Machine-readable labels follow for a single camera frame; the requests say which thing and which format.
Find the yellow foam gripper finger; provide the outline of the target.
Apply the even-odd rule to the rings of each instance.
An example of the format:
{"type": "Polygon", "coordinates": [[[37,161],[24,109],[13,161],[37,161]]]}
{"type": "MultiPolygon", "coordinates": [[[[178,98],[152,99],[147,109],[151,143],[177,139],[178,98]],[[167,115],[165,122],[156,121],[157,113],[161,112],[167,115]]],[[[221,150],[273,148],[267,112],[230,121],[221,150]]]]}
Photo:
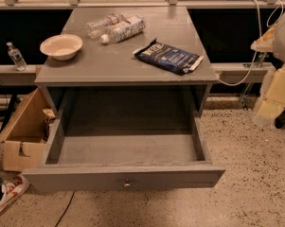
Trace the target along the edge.
{"type": "Polygon", "coordinates": [[[254,107],[253,123],[259,127],[271,125],[285,110],[285,63],[269,70],[260,88],[254,107]]]}

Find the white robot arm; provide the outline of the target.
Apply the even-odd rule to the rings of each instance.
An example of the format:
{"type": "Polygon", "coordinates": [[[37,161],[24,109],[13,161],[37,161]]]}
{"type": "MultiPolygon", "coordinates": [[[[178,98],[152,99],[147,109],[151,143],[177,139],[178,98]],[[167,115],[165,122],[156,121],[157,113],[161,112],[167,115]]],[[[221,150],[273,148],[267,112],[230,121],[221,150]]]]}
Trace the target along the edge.
{"type": "Polygon", "coordinates": [[[254,123],[265,127],[273,123],[285,110],[285,12],[279,21],[254,41],[251,49],[271,52],[284,62],[276,71],[269,71],[262,82],[260,98],[255,105],[254,123]]]}

